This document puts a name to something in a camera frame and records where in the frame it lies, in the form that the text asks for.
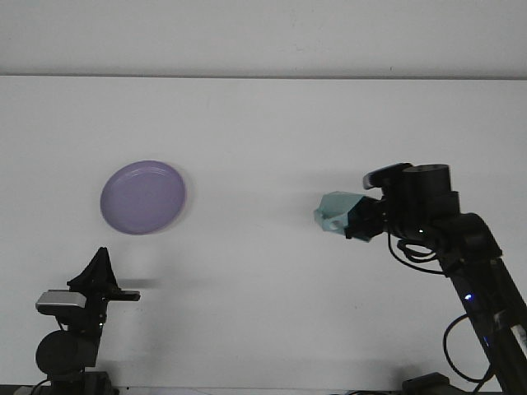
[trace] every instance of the purple plate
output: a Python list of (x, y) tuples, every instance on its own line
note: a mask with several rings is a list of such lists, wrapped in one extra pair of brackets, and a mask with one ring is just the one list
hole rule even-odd
[(185, 197), (184, 181), (176, 170), (156, 160), (142, 160), (110, 177), (100, 195), (100, 210), (116, 230), (144, 235), (170, 224)]

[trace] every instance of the white wall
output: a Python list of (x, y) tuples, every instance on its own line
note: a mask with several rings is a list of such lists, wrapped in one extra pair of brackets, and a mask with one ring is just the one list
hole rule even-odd
[(0, 1), (0, 72), (527, 77), (523, 0)]
[[(123, 386), (396, 388), (436, 370), (465, 385), (441, 349), (463, 312), (450, 282), (313, 220), (323, 193), (400, 161), (452, 166), (527, 290), (525, 81), (0, 77), (0, 101), (0, 383), (39, 381), (56, 322), (35, 301), (106, 245), (142, 292), (110, 305), (101, 343)], [(122, 235), (100, 191), (142, 159), (181, 169), (189, 204), (169, 229)], [(486, 369), (468, 325), (451, 347)]]

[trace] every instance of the cable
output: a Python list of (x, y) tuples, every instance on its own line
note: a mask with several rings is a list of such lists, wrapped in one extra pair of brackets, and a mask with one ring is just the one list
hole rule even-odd
[(482, 388), (483, 385), (485, 385), (486, 381), (482, 381), (481, 383), (479, 383), (476, 388), (470, 393), (470, 395), (476, 395), (477, 393), (479, 393), (479, 390)]
[(64, 326), (62, 325), (62, 323), (60, 321), (58, 321), (58, 317), (55, 317), (57, 319), (57, 324), (60, 326), (60, 330), (63, 331), (64, 330)]
[(430, 251), (429, 253), (422, 253), (421, 251), (416, 251), (415, 249), (411, 249), (408, 246), (409, 245), (417, 245), (419, 247), (425, 247), (426, 246), (423, 243), (419, 243), (417, 241), (411, 241), (411, 240), (399, 240), (397, 242), (397, 248), (403, 251), (404, 256), (410, 261), (414, 263), (427, 263), (432, 262), (437, 259), (437, 255), (435, 251)]
[[(468, 318), (469, 315), (468, 314), (463, 314), (461, 316), (459, 316), (458, 318), (456, 318), (454, 321), (452, 321), (449, 326), (446, 328), (445, 330), (445, 334), (443, 335), (443, 352), (445, 352), (445, 358), (446, 358), (446, 361), (448, 362), (448, 365), (450, 365), (450, 367), (452, 368), (452, 370), (454, 372), (457, 373), (457, 375), (459, 375), (460, 377), (462, 377), (463, 379), (469, 381), (470, 383), (478, 383), (478, 384), (481, 384), (481, 387), (483, 386), (483, 384), (485, 384), (488, 380), (490, 380), (493, 376), (494, 376), (494, 373), (492, 372), (492, 367), (489, 366), (488, 367), (488, 370), (487, 372), (485, 373), (485, 375), (481, 378), (481, 379), (474, 379), (466, 374), (464, 374), (463, 372), (461, 372), (455, 365), (454, 365), (454, 362), (452, 362), (452, 359), (450, 358), (450, 354), (448, 352), (448, 348), (446, 346), (446, 339), (448, 338), (448, 335), (450, 334), (450, 331), (458, 324), (460, 323), (461, 321), (463, 321), (464, 319)], [(476, 387), (474, 389), (474, 393), (478, 393), (479, 389), (481, 387)]]
[(415, 265), (412, 265), (411, 263), (405, 262), (403, 259), (401, 259), (400, 257), (397, 256), (397, 254), (395, 253), (395, 251), (394, 251), (394, 249), (392, 247), (391, 232), (389, 230), (387, 230), (386, 233), (388, 233), (388, 250), (394, 256), (394, 258), (397, 259), (399, 262), (401, 262), (404, 266), (410, 267), (410, 268), (412, 268), (414, 270), (418, 270), (418, 271), (424, 272), (424, 273), (441, 274), (442, 276), (445, 275), (445, 273), (443, 271), (425, 269), (423, 267), (415, 266)]
[(46, 380), (42, 380), (40, 383), (36, 384), (36, 385), (31, 389), (30, 395), (35, 395), (35, 394), (36, 394), (35, 391), (36, 391), (38, 388), (40, 388), (40, 387), (42, 386), (42, 384), (47, 383), (48, 381), (50, 381), (50, 380), (49, 380), (49, 379), (46, 379)]

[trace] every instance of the wire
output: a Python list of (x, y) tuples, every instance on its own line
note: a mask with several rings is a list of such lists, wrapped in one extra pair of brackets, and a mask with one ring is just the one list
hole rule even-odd
[(478, 393), (479, 389), (483, 386), (483, 384), (485, 384), (488, 380), (490, 380), (493, 376), (494, 376), (494, 372), (492, 371), (492, 367), (489, 366), (488, 367), (488, 370), (487, 372), (485, 373), (485, 375), (481, 378), (481, 379), (474, 379), (466, 374), (464, 374), (463, 372), (461, 372), (455, 365), (454, 365), (454, 362), (452, 361), (452, 359), (450, 358), (450, 354), (448, 352), (448, 347), (446, 346), (446, 340), (448, 338), (448, 335), (450, 334), (450, 331), (458, 324), (460, 323), (461, 321), (463, 321), (464, 319), (467, 319), (469, 317), (468, 314), (463, 314), (461, 316), (459, 316), (458, 318), (456, 318), (454, 321), (452, 321), (449, 326), (446, 328), (445, 330), (445, 334), (443, 335), (443, 351), (445, 352), (445, 358), (446, 358), (446, 361), (448, 362), (448, 365), (450, 365), (450, 367), (452, 368), (452, 370), (454, 372), (457, 373), (457, 375), (459, 375), (460, 377), (462, 377), (463, 379), (469, 381), (470, 383), (478, 383), (478, 384), (481, 384), (481, 386), (478, 388), (476, 387), (474, 389), (475, 392), (473, 393)]
[(421, 251), (416, 251), (415, 249), (411, 249), (408, 246), (409, 245), (417, 245), (419, 247), (425, 247), (426, 246), (423, 243), (419, 243), (417, 241), (411, 241), (411, 240), (399, 240), (397, 242), (397, 248), (403, 251), (404, 256), (410, 261), (414, 263), (427, 263), (432, 262), (437, 259), (437, 255), (435, 251), (430, 251), (429, 253), (422, 253)]
[(482, 388), (483, 385), (485, 385), (486, 381), (482, 381), (481, 383), (479, 383), (476, 388), (470, 393), (470, 395), (476, 395), (477, 393), (479, 393), (479, 390)]
[(35, 394), (36, 394), (35, 391), (36, 391), (38, 388), (40, 388), (40, 387), (42, 386), (42, 384), (47, 383), (48, 381), (51, 381), (51, 380), (49, 380), (49, 379), (42, 380), (40, 383), (36, 384), (36, 385), (33, 387), (33, 389), (31, 389), (30, 395), (35, 395)]
[(62, 323), (60, 321), (58, 321), (58, 318), (57, 319), (57, 324), (60, 326), (60, 330), (63, 331), (64, 330), (64, 326), (62, 325)]
[(394, 251), (394, 248), (392, 247), (392, 239), (391, 239), (391, 232), (388, 230), (386, 233), (388, 233), (388, 250), (390, 253), (394, 256), (395, 259), (397, 259), (399, 262), (401, 262), (404, 266), (410, 267), (414, 270), (429, 273), (429, 274), (441, 274), (442, 276), (445, 275), (443, 271), (439, 270), (431, 270), (431, 269), (425, 269), (423, 267), (412, 265), (411, 263), (405, 262), (403, 259), (397, 256), (397, 254)]

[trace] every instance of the light blue object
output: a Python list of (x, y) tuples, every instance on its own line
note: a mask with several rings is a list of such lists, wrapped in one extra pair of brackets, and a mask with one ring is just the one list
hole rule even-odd
[(322, 197), (319, 208), (314, 212), (315, 221), (323, 230), (345, 235), (347, 214), (365, 195), (349, 192), (331, 192)]

